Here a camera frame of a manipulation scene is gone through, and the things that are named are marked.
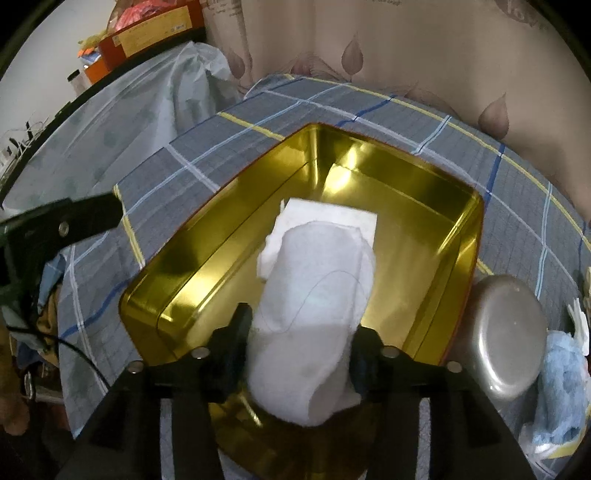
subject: beige curtain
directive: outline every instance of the beige curtain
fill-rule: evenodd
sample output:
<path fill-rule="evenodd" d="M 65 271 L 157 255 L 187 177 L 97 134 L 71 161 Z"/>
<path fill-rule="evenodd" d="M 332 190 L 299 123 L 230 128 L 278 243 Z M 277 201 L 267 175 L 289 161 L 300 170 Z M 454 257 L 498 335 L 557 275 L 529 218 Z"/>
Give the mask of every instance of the beige curtain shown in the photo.
<path fill-rule="evenodd" d="M 591 83 L 525 0 L 201 0 L 242 91 L 273 72 L 450 113 L 530 161 L 591 220 Z"/>

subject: small bottle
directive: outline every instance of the small bottle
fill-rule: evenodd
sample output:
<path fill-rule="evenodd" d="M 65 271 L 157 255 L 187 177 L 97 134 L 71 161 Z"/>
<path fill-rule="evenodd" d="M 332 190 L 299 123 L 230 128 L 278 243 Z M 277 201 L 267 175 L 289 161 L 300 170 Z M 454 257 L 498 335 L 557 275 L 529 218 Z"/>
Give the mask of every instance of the small bottle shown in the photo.
<path fill-rule="evenodd" d="M 84 77 L 80 74 L 80 70 L 70 73 L 68 76 L 68 82 L 72 85 L 76 96 L 80 96 L 87 89 Z"/>

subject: white wall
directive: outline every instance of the white wall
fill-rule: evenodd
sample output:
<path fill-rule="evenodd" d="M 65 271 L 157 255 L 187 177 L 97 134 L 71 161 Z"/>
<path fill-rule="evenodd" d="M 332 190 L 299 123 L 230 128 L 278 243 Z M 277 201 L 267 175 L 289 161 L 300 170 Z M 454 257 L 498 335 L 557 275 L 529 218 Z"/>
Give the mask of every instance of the white wall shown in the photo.
<path fill-rule="evenodd" d="M 113 0 L 65 0 L 35 29 L 0 80 L 0 137 L 29 119 L 53 117 L 76 97 L 67 77 L 82 71 L 78 41 L 104 29 L 114 6 Z"/>

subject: screw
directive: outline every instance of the screw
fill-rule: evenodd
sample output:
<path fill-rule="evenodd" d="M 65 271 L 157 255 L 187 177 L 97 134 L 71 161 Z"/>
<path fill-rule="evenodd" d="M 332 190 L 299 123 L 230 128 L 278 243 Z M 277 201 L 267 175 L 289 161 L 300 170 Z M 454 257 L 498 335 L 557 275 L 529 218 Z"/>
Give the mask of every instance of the screw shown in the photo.
<path fill-rule="evenodd" d="M 458 362 L 448 362 L 447 369 L 453 374 L 458 374 L 462 371 L 462 365 Z"/>
<path fill-rule="evenodd" d="M 68 222 L 60 223 L 60 226 L 57 228 L 57 232 L 60 234 L 60 237 L 64 238 L 68 232 L 70 231 L 70 225 Z"/>
<path fill-rule="evenodd" d="M 144 369 L 144 363 L 141 360 L 135 360 L 127 366 L 130 374 L 138 374 Z"/>
<path fill-rule="evenodd" d="M 203 359 L 209 355 L 209 348 L 206 346 L 198 346 L 191 350 L 191 356 L 196 359 Z"/>
<path fill-rule="evenodd" d="M 400 355 L 400 350 L 395 346 L 388 345 L 382 348 L 382 356 L 386 358 L 396 358 L 398 355 Z"/>

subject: plaid tablecloth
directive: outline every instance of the plaid tablecloth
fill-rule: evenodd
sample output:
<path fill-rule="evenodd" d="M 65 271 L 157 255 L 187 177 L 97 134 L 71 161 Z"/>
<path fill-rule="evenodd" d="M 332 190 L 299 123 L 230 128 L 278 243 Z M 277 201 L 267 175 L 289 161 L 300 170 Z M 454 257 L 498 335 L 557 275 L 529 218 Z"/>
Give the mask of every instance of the plaid tablecloth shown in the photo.
<path fill-rule="evenodd" d="M 286 75 L 259 82 L 245 101 L 196 125 L 115 186 L 125 205 L 119 227 L 67 253 L 60 336 L 115 381 L 138 358 L 118 314 L 126 285 L 220 186 L 309 122 L 377 138 L 475 186 L 486 203 L 478 276 L 508 273 L 524 280 L 543 305 L 549 328 L 567 327 L 566 304 L 580 296 L 591 244 L 583 219 L 548 180 L 503 144 L 434 109 L 348 83 Z M 106 388 L 62 346 L 60 365 L 67 413 L 77 433 Z M 533 386 L 502 412 L 515 434 L 532 419 L 535 399 Z M 169 404 L 161 427 L 163 475 L 171 480 Z M 428 434 L 425 441 L 428 447 Z M 533 468 L 539 478 L 552 478 L 564 461 Z M 224 464 L 227 478 L 249 478 L 228 460 Z M 422 472 L 419 477 L 425 478 L 425 468 Z"/>

